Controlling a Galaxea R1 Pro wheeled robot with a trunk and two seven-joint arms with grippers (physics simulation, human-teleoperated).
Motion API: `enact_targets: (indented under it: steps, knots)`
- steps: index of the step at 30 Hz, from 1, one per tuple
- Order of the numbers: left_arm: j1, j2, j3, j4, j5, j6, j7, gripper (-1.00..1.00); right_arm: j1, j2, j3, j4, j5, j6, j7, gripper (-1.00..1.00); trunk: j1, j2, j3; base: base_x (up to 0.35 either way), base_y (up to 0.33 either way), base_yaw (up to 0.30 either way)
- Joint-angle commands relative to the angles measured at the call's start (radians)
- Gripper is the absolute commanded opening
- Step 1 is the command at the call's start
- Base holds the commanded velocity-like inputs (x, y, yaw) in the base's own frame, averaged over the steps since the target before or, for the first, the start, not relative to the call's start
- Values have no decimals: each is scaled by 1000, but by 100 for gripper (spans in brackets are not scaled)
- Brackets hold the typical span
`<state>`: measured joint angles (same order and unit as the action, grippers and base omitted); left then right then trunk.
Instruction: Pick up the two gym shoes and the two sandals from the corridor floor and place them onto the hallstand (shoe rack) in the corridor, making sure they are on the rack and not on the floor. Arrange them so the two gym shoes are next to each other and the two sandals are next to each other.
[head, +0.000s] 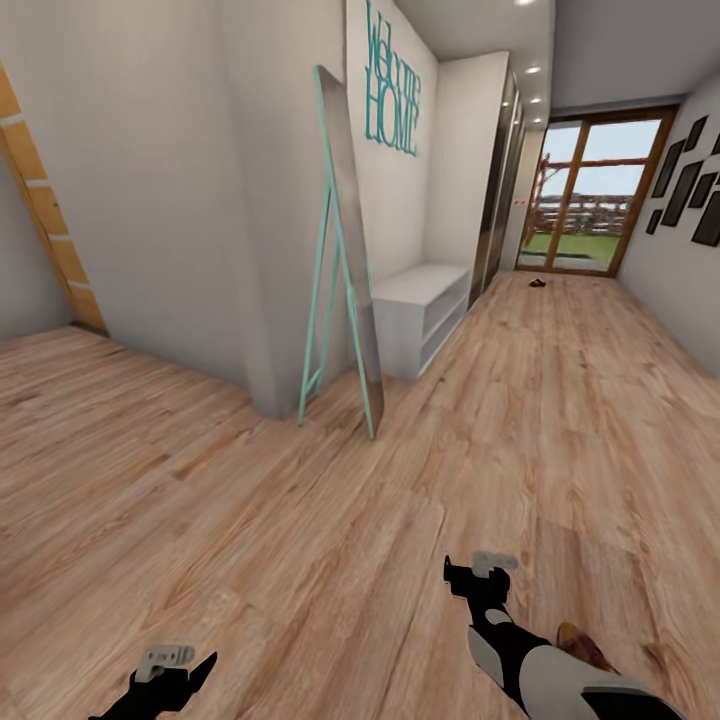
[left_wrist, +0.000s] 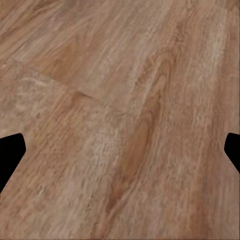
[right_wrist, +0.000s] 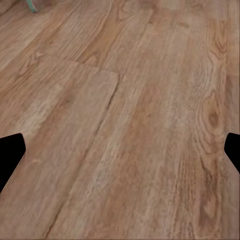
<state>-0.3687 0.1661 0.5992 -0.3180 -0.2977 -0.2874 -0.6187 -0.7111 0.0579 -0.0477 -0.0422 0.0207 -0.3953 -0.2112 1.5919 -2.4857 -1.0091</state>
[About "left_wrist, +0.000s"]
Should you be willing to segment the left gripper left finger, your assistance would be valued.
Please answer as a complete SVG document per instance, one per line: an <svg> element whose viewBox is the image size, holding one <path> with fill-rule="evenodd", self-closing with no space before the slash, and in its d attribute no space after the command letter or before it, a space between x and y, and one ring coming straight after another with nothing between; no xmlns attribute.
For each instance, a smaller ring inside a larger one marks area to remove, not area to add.
<svg viewBox="0 0 240 240"><path fill-rule="evenodd" d="M26 152L21 133L0 138L0 193Z"/></svg>

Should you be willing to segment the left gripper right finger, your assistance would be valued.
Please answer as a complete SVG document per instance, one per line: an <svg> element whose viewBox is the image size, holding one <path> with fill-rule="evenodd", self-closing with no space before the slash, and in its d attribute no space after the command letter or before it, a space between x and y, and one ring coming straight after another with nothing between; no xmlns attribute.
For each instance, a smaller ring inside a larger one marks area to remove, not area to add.
<svg viewBox="0 0 240 240"><path fill-rule="evenodd" d="M240 135L229 133L227 135L224 151L240 173Z"/></svg>

